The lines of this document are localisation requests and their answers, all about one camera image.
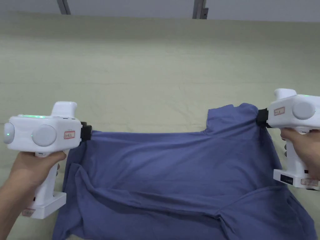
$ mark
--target white wall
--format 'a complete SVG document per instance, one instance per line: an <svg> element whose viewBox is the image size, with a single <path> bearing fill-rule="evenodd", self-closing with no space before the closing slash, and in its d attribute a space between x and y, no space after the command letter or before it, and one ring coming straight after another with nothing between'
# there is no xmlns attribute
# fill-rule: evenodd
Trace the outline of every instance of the white wall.
<svg viewBox="0 0 320 240"><path fill-rule="evenodd" d="M194 0L68 0L72 15L192 18Z"/></svg>
<svg viewBox="0 0 320 240"><path fill-rule="evenodd" d="M208 19L320 22L320 0L207 0ZM194 0L68 0L72 15L192 18ZM0 0L0 11L57 13L56 0Z"/></svg>
<svg viewBox="0 0 320 240"><path fill-rule="evenodd" d="M320 0L207 0L208 19L320 22Z"/></svg>
<svg viewBox="0 0 320 240"><path fill-rule="evenodd" d="M0 0L0 11L59 13L56 0Z"/></svg>

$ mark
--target beige fabric surface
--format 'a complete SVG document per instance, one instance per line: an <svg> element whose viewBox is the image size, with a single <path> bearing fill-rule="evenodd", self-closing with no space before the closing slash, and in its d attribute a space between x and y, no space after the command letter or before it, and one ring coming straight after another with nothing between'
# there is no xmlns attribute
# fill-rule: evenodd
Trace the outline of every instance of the beige fabric surface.
<svg viewBox="0 0 320 240"><path fill-rule="evenodd" d="M317 23L1 15L0 136L10 116L47 115L62 100L96 130L193 132L209 108L265 108L279 87L320 95L319 39ZM3 183L16 152L0 142L0 153ZM320 234L320 193L293 192ZM20 217L8 239L50 239L55 218Z"/></svg>

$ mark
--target t-shirt sleeve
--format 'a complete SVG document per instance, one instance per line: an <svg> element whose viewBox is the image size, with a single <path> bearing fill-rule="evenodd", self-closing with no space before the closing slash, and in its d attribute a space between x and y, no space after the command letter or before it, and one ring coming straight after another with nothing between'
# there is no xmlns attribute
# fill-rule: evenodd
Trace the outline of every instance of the t-shirt sleeve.
<svg viewBox="0 0 320 240"><path fill-rule="evenodd" d="M248 103L210 109L205 133L220 138L256 138L260 131L256 124L257 114L257 107Z"/></svg>

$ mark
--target white label sticker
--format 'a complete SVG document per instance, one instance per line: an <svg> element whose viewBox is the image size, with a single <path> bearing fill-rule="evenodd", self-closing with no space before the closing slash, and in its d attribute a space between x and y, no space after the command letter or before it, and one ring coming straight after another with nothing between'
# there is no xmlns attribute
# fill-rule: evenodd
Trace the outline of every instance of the white label sticker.
<svg viewBox="0 0 320 240"><path fill-rule="evenodd" d="M304 178L304 179L301 179L301 184L317 187L319 185L319 181L311 178Z"/></svg>
<svg viewBox="0 0 320 240"><path fill-rule="evenodd" d="M76 132L75 131L64 132L64 139L75 138L75 136L76 136Z"/></svg>
<svg viewBox="0 0 320 240"><path fill-rule="evenodd" d="M285 113L285 107L277 108L277 109L275 109L273 111L273 113L274 113L275 116L284 114Z"/></svg>
<svg viewBox="0 0 320 240"><path fill-rule="evenodd" d="M25 217L31 217L34 212L35 212L34 209L26 208L22 211L21 215Z"/></svg>

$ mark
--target blue t-shirt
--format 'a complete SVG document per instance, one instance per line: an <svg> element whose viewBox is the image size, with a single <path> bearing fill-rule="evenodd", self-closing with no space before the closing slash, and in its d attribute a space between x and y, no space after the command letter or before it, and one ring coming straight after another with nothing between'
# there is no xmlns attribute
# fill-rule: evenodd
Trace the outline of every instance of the blue t-shirt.
<svg viewBox="0 0 320 240"><path fill-rule="evenodd" d="M97 132L70 151L53 239L315 240L250 104L187 133Z"/></svg>

